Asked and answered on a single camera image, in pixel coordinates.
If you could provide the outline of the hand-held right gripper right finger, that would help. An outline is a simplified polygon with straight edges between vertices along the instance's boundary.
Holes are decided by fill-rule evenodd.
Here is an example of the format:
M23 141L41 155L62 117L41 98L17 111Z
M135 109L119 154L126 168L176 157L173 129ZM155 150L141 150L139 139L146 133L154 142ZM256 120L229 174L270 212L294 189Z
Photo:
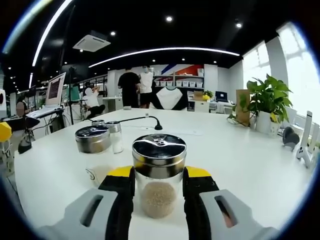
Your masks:
M226 189L219 189L202 168L183 170L184 213L190 240L274 240L277 229L263 227L251 208Z

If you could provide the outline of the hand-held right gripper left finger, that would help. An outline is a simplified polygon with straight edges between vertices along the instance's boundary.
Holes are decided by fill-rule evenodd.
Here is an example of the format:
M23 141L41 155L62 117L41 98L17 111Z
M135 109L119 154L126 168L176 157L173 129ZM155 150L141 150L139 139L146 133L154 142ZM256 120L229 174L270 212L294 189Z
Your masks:
M40 227L39 233L45 240L127 240L134 195L134 168L118 167L98 188L70 203L60 221Z

